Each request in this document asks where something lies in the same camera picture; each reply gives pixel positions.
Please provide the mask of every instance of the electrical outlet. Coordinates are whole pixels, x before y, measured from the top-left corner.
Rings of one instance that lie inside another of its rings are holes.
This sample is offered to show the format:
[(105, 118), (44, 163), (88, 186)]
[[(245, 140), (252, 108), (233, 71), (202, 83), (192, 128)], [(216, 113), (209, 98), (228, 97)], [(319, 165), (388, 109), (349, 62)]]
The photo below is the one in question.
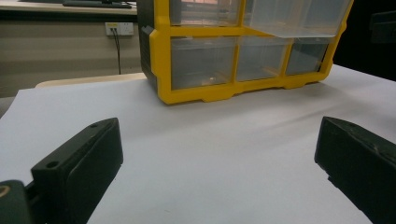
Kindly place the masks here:
[(121, 35), (133, 35), (134, 24), (132, 22), (120, 22), (120, 34)]
[(105, 22), (105, 27), (106, 27), (106, 35), (113, 35), (111, 29), (116, 29), (118, 35), (120, 35), (121, 33), (119, 22)]

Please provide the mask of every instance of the table surface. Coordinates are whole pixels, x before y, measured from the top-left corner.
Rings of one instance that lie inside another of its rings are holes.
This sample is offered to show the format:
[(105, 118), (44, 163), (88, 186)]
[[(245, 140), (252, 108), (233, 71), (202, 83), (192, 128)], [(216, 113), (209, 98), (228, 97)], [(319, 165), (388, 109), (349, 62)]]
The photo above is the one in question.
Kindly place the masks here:
[(0, 180), (98, 120), (120, 120), (124, 164), (90, 223), (370, 223), (314, 163), (323, 116), (396, 142), (396, 83), (340, 66), (294, 90), (162, 103), (147, 80), (20, 91), (0, 119)]
[(131, 9), (102, 7), (64, 7), (62, 4), (17, 2), (12, 0), (0, 1), (0, 10), (137, 15), (137, 10), (135, 7)]

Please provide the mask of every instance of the wall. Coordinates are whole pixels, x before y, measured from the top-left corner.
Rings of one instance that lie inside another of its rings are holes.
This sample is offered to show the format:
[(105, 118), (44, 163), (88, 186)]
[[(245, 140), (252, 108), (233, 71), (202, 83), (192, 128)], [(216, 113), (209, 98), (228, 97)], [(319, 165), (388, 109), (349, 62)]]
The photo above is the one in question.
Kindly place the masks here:
[[(55, 79), (119, 73), (103, 22), (0, 21), (0, 97)], [(141, 72), (137, 23), (120, 37), (122, 74)]]

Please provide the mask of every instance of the yellow plastic frame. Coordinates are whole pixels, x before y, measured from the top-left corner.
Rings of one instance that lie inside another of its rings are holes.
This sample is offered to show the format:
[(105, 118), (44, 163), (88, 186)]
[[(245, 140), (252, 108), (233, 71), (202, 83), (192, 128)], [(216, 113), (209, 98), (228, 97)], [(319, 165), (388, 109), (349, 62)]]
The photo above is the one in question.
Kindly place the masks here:
[(258, 35), (272, 36), (259, 32), (243, 25), (246, 0), (241, 0), (239, 23), (235, 27), (187, 27), (171, 26), (169, 19), (169, 0), (154, 1), (155, 30), (149, 36), (151, 71), (157, 78), (158, 96), (166, 104), (203, 100), (213, 102), (231, 98), (233, 95), (245, 91), (255, 91), (268, 88), (293, 89), (307, 83), (325, 79), (332, 68), (332, 57), (337, 48), (341, 34), (347, 28), (347, 16), (353, 5), (351, 0), (343, 18), (340, 30), (333, 42), (329, 44), (320, 70), (315, 73), (306, 73), (298, 76), (286, 76), (286, 68), (291, 53), (291, 46), (287, 46), (285, 60), (278, 77), (239, 82), (236, 80), (236, 65), (238, 62), (239, 46), (235, 47), (233, 57), (233, 75), (230, 83), (213, 86), (172, 90), (171, 87), (171, 37), (173, 36), (241, 36)]

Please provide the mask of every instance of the wooden desk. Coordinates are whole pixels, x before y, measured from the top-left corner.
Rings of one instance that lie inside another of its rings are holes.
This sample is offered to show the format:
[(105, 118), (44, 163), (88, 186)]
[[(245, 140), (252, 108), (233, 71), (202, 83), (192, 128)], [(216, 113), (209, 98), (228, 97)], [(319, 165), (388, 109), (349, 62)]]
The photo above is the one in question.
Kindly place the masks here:
[(64, 7), (62, 4), (0, 1), (0, 10), (137, 15), (136, 8)]
[(35, 87), (36, 88), (44, 88), (44, 87), (53, 87), (53, 86), (94, 83), (94, 82), (129, 81), (129, 80), (139, 80), (139, 79), (145, 79), (145, 78), (146, 78), (146, 76), (144, 73), (105, 76), (105, 77), (81, 77), (81, 78), (45, 81), (42, 83), (38, 83)]

